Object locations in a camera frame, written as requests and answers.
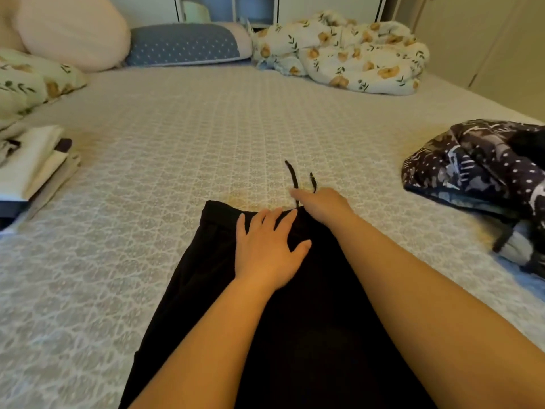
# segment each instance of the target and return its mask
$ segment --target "patterned bed sheet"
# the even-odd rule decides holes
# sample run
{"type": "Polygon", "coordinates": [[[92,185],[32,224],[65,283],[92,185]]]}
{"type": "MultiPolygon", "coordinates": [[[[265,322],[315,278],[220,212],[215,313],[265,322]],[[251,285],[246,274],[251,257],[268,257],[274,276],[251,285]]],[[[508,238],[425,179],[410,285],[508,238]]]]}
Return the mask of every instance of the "patterned bed sheet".
{"type": "Polygon", "coordinates": [[[491,254],[497,224],[402,188],[405,157],[474,118],[534,122],[432,75],[392,97],[249,66],[105,72],[37,109],[82,167],[0,240],[0,407],[116,408],[205,201],[293,207],[286,159],[545,350],[545,282],[491,254]]]}

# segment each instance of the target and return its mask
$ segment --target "navy patterned fabric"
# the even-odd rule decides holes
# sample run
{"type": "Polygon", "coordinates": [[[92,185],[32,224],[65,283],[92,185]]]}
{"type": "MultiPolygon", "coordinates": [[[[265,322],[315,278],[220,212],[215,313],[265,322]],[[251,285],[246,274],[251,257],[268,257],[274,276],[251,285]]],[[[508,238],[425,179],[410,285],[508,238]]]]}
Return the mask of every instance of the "navy patterned fabric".
{"type": "Polygon", "coordinates": [[[240,58],[233,34],[218,24],[160,24],[131,30],[127,66],[218,63],[240,58]]]}

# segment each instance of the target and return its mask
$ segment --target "floral blanket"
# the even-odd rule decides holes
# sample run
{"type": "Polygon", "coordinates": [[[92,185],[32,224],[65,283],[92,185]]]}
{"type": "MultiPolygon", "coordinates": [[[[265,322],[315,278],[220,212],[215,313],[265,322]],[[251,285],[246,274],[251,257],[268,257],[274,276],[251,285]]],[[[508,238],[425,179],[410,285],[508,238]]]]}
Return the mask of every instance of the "floral blanket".
{"type": "Polygon", "coordinates": [[[416,92],[429,60],[428,48],[408,27],[395,21],[356,24],[333,11],[270,26],[252,40],[258,68],[365,93],[416,92]]]}

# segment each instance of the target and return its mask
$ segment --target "black pants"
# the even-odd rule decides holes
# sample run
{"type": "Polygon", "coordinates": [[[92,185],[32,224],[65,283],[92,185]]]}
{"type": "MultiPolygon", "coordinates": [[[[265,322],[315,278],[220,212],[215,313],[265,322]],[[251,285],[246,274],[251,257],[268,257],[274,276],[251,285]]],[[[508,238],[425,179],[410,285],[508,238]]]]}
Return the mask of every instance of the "black pants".
{"type": "MultiPolygon", "coordinates": [[[[288,245],[312,248],[269,300],[244,366],[236,408],[435,407],[375,314],[331,232],[299,212],[288,245]]],[[[246,226],[255,213],[246,213],[246,226]]],[[[208,201],[135,354],[127,408],[234,278],[240,211],[208,201]]]]}

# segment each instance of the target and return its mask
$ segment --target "mattress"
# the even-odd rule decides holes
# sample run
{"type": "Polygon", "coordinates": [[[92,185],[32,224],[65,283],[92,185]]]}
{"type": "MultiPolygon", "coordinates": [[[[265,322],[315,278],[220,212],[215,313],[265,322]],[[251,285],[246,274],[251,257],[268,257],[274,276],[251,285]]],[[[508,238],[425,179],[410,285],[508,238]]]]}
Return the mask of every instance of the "mattress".
{"type": "Polygon", "coordinates": [[[394,97],[236,65],[105,72],[36,109],[82,166],[0,240],[0,407],[117,407],[205,201],[293,207],[284,160],[545,350],[545,282],[491,254],[497,224],[402,189],[403,159],[473,118],[535,122],[431,75],[394,97]]]}

